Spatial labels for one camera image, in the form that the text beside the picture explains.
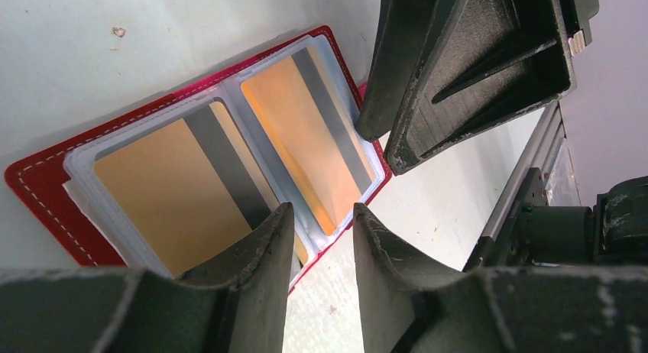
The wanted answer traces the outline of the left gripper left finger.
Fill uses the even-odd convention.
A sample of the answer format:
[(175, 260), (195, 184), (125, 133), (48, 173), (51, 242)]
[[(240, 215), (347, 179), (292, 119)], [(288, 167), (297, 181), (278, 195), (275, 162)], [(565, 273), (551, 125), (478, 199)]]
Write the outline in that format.
[(172, 279), (126, 267), (4, 269), (3, 352), (279, 352), (294, 215)]

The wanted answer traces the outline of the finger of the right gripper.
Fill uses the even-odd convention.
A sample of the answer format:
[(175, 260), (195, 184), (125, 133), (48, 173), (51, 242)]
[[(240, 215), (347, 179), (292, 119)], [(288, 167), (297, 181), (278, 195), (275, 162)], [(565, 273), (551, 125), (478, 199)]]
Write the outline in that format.
[(456, 0), (380, 0), (367, 89), (355, 128), (367, 141), (388, 133), (407, 94), (456, 25)]

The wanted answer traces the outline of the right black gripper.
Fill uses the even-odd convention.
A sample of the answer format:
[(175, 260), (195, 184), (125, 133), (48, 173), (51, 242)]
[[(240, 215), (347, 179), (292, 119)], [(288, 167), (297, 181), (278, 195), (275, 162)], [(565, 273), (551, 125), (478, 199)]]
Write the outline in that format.
[(599, 0), (435, 0), (385, 160), (402, 175), (575, 88), (568, 36)]

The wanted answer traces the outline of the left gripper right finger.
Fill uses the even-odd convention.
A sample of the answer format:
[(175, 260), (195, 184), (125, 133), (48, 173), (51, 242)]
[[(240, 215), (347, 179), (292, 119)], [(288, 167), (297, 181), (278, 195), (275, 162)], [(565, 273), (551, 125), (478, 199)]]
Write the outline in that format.
[(484, 267), (468, 273), (353, 209), (366, 352), (645, 352), (647, 269)]

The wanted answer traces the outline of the gold credit card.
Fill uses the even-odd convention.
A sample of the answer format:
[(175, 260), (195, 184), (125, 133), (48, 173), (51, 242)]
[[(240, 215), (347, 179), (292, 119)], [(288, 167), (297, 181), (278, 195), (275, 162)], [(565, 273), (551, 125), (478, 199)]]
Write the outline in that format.
[(241, 83), (241, 92), (323, 233), (333, 235), (377, 180), (319, 49), (310, 45)]
[(219, 100), (106, 154), (93, 170), (174, 277), (242, 240), (280, 204)]

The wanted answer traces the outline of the red leather card holder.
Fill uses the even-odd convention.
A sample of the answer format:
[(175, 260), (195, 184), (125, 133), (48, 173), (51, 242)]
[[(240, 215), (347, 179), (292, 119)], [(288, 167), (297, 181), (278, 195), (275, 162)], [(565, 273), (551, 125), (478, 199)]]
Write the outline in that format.
[(5, 182), (79, 264), (165, 277), (289, 202), (294, 286), (392, 176), (355, 130), (364, 93), (323, 25), (19, 160)]

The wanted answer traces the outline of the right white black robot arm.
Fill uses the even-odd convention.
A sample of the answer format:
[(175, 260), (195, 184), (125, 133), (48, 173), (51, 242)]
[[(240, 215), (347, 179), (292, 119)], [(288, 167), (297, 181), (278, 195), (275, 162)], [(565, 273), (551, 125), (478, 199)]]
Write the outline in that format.
[[(384, 159), (402, 175), (477, 134), (541, 108), (549, 147), (558, 102), (575, 88), (572, 58), (592, 41), (599, 0), (381, 0), (356, 128), (388, 136)], [(525, 164), (465, 265), (645, 264), (647, 179), (601, 194), (593, 207), (551, 206), (539, 165)]]

